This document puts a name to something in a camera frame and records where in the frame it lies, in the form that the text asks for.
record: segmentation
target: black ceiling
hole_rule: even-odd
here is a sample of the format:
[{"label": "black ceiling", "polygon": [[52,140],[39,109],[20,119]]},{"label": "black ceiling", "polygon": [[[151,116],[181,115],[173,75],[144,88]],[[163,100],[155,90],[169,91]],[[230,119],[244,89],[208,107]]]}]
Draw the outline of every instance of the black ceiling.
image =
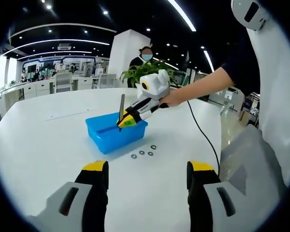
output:
[{"label": "black ceiling", "polygon": [[[234,18],[231,0],[176,0],[192,21],[196,32],[192,32],[179,13],[167,0],[32,0],[23,8],[22,14],[15,20],[9,32],[13,35],[24,29],[52,23],[79,23],[114,30],[116,32],[90,28],[86,26],[51,26],[32,29],[5,41],[18,47],[42,40],[81,39],[108,43],[110,45],[69,42],[74,51],[90,51],[93,56],[109,57],[115,35],[133,29],[152,39],[154,57],[170,59],[170,64],[185,66],[185,57],[189,53],[190,67],[210,73],[211,69],[201,49],[208,51],[214,68],[226,59],[244,28]],[[33,55],[57,50],[59,43],[49,42],[20,48],[19,51]],[[8,55],[21,58],[23,53],[11,52]]]}]

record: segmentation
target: white round table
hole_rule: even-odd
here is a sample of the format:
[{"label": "white round table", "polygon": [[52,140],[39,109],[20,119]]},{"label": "white round table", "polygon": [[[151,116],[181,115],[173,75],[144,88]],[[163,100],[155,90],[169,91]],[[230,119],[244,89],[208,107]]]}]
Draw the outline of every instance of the white round table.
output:
[{"label": "white round table", "polygon": [[[39,214],[46,199],[86,164],[104,159],[110,167],[105,231],[189,231],[187,162],[217,170],[215,154],[183,103],[148,118],[143,139],[103,155],[85,119],[118,112],[122,93],[125,107],[136,100],[135,89],[90,89],[20,101],[7,112],[0,122],[0,178],[21,214]],[[220,159],[220,109],[200,100],[190,104]]]}]

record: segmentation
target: black sleeve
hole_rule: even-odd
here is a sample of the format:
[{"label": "black sleeve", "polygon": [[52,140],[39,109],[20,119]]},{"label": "black sleeve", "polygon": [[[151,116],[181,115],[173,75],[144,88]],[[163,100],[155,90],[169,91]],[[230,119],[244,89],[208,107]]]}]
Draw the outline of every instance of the black sleeve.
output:
[{"label": "black sleeve", "polygon": [[259,65],[247,31],[237,45],[221,67],[245,96],[252,92],[260,93]]},{"label": "black sleeve", "polygon": [[142,64],[143,64],[143,62],[142,62],[138,57],[136,57],[136,58],[134,58],[134,59],[131,61],[129,67],[131,67],[131,66],[133,66],[133,65],[140,66],[140,65],[142,65]]}]

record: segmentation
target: white pillar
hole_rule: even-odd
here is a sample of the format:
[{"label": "white pillar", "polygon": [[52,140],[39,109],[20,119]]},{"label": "white pillar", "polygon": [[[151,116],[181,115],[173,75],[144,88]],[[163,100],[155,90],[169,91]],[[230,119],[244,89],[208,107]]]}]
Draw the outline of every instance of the white pillar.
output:
[{"label": "white pillar", "polygon": [[149,45],[150,38],[131,29],[114,37],[107,73],[116,74],[116,87],[128,86],[127,80],[124,84],[120,81],[122,72],[128,70],[130,62],[139,56],[139,49]]},{"label": "white pillar", "polygon": [[16,65],[16,77],[15,77],[16,83],[20,82],[22,71],[23,71],[23,62],[18,61]]},{"label": "white pillar", "polygon": [[10,65],[10,58],[7,57],[6,63],[5,63],[4,85],[6,85],[8,82],[9,65]]},{"label": "white pillar", "polygon": [[185,82],[187,82],[187,85],[190,83],[190,78],[191,78],[191,69],[186,69],[186,76],[185,79],[183,81],[183,86],[185,85]]},{"label": "white pillar", "polygon": [[196,71],[194,69],[192,69],[192,71],[191,71],[191,77],[190,77],[190,84],[194,82],[195,73],[196,73]]}]

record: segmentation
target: white robot body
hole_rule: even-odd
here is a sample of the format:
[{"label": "white robot body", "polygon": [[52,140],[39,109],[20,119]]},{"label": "white robot body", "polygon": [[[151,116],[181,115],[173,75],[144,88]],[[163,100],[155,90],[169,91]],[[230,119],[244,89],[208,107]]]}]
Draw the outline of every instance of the white robot body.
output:
[{"label": "white robot body", "polygon": [[140,88],[143,94],[154,100],[159,100],[169,93],[170,77],[165,70],[159,70],[159,73],[142,76],[140,78]]}]

